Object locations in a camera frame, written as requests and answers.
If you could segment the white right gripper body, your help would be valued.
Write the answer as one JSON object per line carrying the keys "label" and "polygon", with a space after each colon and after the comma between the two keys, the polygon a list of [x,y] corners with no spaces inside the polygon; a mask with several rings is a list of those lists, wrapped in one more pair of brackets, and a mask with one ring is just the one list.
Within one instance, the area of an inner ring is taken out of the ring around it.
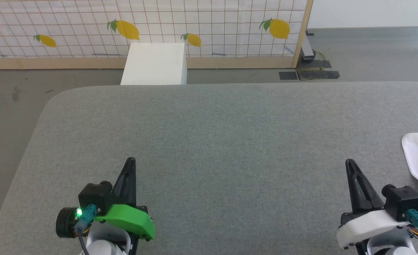
{"label": "white right gripper body", "polygon": [[386,208],[361,216],[342,214],[337,241],[340,248],[349,249],[414,249],[418,239],[418,210]]}

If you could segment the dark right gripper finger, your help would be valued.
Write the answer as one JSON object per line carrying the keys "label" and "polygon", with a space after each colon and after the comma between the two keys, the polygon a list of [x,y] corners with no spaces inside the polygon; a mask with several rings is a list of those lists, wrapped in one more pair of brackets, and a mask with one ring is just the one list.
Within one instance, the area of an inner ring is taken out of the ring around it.
{"label": "dark right gripper finger", "polygon": [[357,163],[353,163],[353,212],[368,213],[373,210],[381,210],[383,200],[372,187],[367,177],[363,174]]}
{"label": "dark right gripper finger", "polygon": [[349,186],[349,194],[351,201],[352,213],[359,213],[362,209],[362,195],[361,187],[358,181],[358,177],[361,179],[361,169],[353,159],[346,160],[346,173]]}

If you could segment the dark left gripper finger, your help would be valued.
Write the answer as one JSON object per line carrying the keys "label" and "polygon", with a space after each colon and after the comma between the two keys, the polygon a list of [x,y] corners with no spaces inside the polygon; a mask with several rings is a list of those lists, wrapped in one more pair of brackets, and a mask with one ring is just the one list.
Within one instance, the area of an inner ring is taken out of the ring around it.
{"label": "dark left gripper finger", "polygon": [[133,206],[133,159],[128,158],[111,191],[113,204]]}
{"label": "dark left gripper finger", "polygon": [[136,159],[131,158],[131,206],[136,207],[137,203],[136,185]]}

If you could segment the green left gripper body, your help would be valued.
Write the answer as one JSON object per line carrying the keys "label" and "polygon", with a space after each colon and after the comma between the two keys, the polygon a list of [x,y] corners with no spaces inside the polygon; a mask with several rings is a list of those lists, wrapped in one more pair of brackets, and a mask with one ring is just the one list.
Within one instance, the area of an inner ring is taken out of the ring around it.
{"label": "green left gripper body", "polygon": [[87,207],[65,207],[57,215],[55,232],[60,238],[76,238],[78,230],[82,237],[95,239],[155,238],[156,227],[147,212],[129,205],[114,204],[102,211],[94,204]]}

